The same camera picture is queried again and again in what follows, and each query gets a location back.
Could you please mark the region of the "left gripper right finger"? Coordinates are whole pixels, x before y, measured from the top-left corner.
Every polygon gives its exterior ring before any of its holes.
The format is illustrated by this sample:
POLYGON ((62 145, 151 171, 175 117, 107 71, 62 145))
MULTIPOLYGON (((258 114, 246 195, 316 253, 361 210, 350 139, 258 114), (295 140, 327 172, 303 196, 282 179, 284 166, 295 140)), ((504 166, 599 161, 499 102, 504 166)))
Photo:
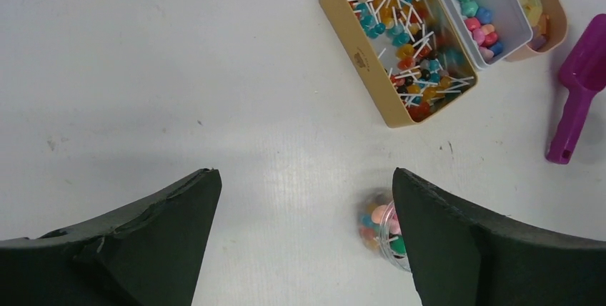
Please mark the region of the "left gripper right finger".
POLYGON ((603 305, 605 243, 517 221, 398 168, 392 194, 423 305, 603 305))

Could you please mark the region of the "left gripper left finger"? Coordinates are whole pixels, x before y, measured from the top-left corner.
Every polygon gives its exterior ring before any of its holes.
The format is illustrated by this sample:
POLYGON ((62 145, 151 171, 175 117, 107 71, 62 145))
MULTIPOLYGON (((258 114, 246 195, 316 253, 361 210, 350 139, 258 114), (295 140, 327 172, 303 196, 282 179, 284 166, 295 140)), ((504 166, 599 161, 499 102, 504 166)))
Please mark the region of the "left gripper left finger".
POLYGON ((200 169, 45 235, 1 242, 3 305, 190 305, 222 190, 200 169))

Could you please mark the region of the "magenta plastic scoop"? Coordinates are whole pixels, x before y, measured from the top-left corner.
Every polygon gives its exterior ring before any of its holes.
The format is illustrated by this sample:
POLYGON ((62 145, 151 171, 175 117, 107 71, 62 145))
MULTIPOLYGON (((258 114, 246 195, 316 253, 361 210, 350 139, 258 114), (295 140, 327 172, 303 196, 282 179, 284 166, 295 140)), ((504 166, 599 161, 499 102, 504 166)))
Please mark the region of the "magenta plastic scoop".
POLYGON ((563 61, 558 80, 569 94, 546 153, 555 164, 568 164, 594 97, 605 88, 605 15, 598 14, 563 61))

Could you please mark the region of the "white tin of candies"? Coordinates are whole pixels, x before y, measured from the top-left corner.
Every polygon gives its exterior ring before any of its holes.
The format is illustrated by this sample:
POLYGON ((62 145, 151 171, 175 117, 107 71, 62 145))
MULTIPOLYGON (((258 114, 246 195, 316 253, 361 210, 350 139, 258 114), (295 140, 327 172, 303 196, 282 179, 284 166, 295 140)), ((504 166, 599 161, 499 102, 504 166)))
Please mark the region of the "white tin of candies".
POLYGON ((502 61, 532 38, 518 0, 438 1, 476 70, 502 61))

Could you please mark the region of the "clear plastic cup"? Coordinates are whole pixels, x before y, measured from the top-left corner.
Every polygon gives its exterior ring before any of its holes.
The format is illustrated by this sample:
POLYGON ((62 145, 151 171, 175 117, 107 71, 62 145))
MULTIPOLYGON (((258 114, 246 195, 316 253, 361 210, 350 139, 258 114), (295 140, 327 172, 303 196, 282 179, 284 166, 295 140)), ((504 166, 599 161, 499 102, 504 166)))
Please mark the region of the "clear plastic cup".
POLYGON ((411 272, 392 191, 373 189, 356 206, 359 238, 374 255, 398 270, 411 272))

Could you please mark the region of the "pink tin of gummies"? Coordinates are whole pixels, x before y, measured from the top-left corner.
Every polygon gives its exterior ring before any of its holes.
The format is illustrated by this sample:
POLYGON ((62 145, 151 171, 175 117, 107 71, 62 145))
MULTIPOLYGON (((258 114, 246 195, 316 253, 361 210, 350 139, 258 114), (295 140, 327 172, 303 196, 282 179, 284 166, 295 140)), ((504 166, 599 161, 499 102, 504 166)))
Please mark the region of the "pink tin of gummies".
POLYGON ((557 48, 567 36, 568 21, 560 0, 518 0, 525 13, 532 39, 510 54, 507 61, 521 61, 557 48))

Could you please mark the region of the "gold tin of lollipops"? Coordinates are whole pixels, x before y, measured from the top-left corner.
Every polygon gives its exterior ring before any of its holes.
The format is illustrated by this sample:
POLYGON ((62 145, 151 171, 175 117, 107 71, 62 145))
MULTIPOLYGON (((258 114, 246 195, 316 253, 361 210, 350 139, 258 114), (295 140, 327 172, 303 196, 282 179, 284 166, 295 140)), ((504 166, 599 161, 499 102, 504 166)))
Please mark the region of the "gold tin of lollipops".
POLYGON ((385 124, 420 124, 478 82, 440 0, 319 0, 385 124))

